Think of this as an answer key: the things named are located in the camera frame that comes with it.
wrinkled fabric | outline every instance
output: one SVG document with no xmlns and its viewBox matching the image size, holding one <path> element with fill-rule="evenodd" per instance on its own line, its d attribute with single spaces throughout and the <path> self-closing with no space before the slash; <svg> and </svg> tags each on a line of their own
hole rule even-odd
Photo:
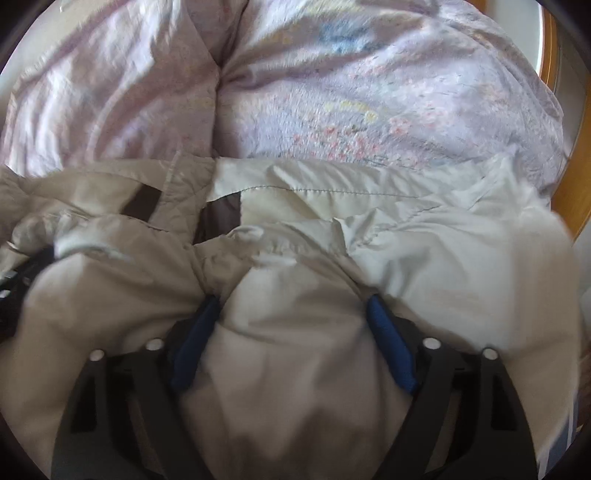
<svg viewBox="0 0 591 480">
<path fill-rule="evenodd" d="M 118 213 L 138 179 L 161 190 L 147 222 Z M 426 335 L 501 353 L 538 455 L 569 414 L 580 346 L 571 242 L 510 158 L 416 172 L 183 155 L 13 185 L 22 217 L 0 268 L 33 245 L 53 244 L 57 262 L 0 345 L 0 409 L 47 473 L 88 354 L 163 338 L 207 294 L 223 310 L 180 410 L 219 480 L 373 476 L 411 401 L 366 325 L 376 291 Z M 200 212 L 229 195 L 239 224 L 193 244 Z"/>
<path fill-rule="evenodd" d="M 0 161 L 40 176 L 181 153 L 416 169 L 503 153 L 549 193 L 561 118 L 462 0 L 118 0 L 24 75 Z"/>
</svg>

brown stripe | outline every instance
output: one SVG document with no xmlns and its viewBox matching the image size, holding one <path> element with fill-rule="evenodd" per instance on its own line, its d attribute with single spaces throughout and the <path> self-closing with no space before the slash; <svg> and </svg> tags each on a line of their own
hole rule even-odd
<svg viewBox="0 0 591 480">
<path fill-rule="evenodd" d="M 156 210 L 160 195 L 162 195 L 162 191 L 142 184 L 135 192 L 134 197 L 123 207 L 121 214 L 148 222 Z"/>
<path fill-rule="evenodd" d="M 193 245 L 229 233 L 240 225 L 240 192 L 209 202 L 199 216 Z"/>
</svg>

silver screw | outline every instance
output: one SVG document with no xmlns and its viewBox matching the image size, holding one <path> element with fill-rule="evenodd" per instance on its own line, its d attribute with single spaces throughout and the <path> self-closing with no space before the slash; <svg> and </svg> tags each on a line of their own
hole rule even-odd
<svg viewBox="0 0 591 480">
<path fill-rule="evenodd" d="M 423 340 L 423 345 L 425 346 L 425 348 L 428 348 L 429 350 L 437 350 L 438 348 L 441 348 L 441 342 L 436 338 L 431 337 L 425 338 Z"/>
<path fill-rule="evenodd" d="M 484 355 L 484 358 L 488 358 L 489 360 L 496 360 L 499 358 L 499 354 L 496 353 L 496 350 L 493 350 L 492 348 L 485 348 L 482 351 L 482 355 Z"/>
<path fill-rule="evenodd" d="M 91 351 L 88 359 L 91 362 L 98 362 L 99 360 L 102 360 L 102 358 L 105 356 L 105 353 L 103 350 L 97 349 L 97 350 L 93 350 Z"/>
<path fill-rule="evenodd" d="M 162 340 L 161 338 L 155 338 L 153 340 L 150 340 L 148 343 L 146 343 L 146 349 L 151 350 L 153 352 L 155 352 L 156 350 L 160 350 L 163 347 L 164 347 L 164 340 Z"/>
</svg>

beige fabric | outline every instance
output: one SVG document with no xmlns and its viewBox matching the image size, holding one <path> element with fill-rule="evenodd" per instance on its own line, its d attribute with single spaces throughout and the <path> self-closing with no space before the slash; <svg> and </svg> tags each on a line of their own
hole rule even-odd
<svg viewBox="0 0 591 480">
<path fill-rule="evenodd" d="M 242 224 L 190 245 L 205 203 L 234 192 Z M 374 291 L 429 335 L 499 349 L 538 451 L 566 417 L 580 345 L 570 239 L 502 158 L 418 173 L 181 157 L 149 225 L 82 213 L 55 230 L 61 260 L 0 348 L 0 408 L 46 472 L 88 353 L 141 347 L 206 293 L 222 318 L 181 410 L 220 480 L 375 473 L 410 398 L 366 327 Z"/>
</svg>

